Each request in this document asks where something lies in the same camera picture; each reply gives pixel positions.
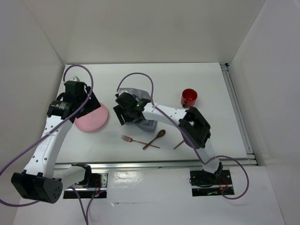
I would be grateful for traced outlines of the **grey cloth placemat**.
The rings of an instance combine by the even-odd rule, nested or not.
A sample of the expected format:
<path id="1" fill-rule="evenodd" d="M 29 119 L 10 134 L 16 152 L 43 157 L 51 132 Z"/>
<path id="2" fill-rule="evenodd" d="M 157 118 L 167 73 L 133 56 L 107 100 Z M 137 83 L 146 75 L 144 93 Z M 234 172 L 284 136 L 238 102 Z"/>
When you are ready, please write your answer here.
<path id="1" fill-rule="evenodd" d="M 142 98 L 150 100 L 150 93 L 145 90 L 125 87 L 119 88 L 117 93 L 122 94 L 123 92 L 131 94 L 137 102 L 140 101 Z M 158 122 L 156 120 L 148 119 L 144 115 L 142 115 L 141 118 L 129 118 L 129 121 L 126 121 L 125 123 L 133 124 L 137 126 L 140 130 L 148 133 L 154 133 L 158 125 Z"/>

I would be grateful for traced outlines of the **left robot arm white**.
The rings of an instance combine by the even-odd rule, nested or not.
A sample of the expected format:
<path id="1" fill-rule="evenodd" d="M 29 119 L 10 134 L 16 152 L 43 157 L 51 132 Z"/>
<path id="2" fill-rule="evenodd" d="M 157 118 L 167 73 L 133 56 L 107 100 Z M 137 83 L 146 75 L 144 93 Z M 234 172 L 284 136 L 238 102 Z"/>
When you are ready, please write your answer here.
<path id="1" fill-rule="evenodd" d="M 69 80 L 64 86 L 65 92 L 49 105 L 42 140 L 32 158 L 22 172 L 12 175 L 11 183 L 24 199 L 56 203 L 64 189 L 92 183 L 91 167 L 83 163 L 74 163 L 54 176 L 59 151 L 73 123 L 101 106 L 84 82 Z"/>

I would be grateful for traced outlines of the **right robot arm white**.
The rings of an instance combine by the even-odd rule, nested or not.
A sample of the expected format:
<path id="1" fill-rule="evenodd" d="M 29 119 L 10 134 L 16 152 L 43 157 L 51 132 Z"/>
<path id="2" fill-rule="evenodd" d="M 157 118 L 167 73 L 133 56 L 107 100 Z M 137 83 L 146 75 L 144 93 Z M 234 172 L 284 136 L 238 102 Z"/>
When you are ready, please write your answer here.
<path id="1" fill-rule="evenodd" d="M 202 162 L 205 180 L 210 184 L 220 180 L 223 165 L 211 144 L 210 124 L 197 108 L 175 109 L 153 104 L 149 99 L 130 94 L 127 90 L 118 91 L 115 96 L 117 106 L 113 109 L 122 126 L 133 123 L 151 133 L 158 122 L 178 128 L 183 141 L 195 150 Z"/>

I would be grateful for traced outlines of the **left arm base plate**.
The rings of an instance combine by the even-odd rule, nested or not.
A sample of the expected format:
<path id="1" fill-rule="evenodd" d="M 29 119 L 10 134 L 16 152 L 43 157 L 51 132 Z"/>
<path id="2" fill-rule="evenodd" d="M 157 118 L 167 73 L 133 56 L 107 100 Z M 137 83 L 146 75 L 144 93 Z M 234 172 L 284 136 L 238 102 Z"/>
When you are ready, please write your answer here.
<path id="1" fill-rule="evenodd" d="M 104 199 L 107 197 L 108 171 L 92 170 L 88 184 L 76 182 L 72 187 L 81 199 Z"/>

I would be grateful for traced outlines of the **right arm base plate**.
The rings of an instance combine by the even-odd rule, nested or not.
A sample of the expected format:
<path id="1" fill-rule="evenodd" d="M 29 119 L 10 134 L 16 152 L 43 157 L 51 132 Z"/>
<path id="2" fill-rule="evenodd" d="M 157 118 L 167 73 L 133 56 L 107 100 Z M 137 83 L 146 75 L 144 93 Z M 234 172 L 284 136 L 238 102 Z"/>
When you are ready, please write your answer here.
<path id="1" fill-rule="evenodd" d="M 210 178 L 203 170 L 190 171 L 189 183 L 191 184 L 192 196 L 217 196 L 234 195 L 233 182 L 229 170 L 223 170 L 216 180 Z"/>

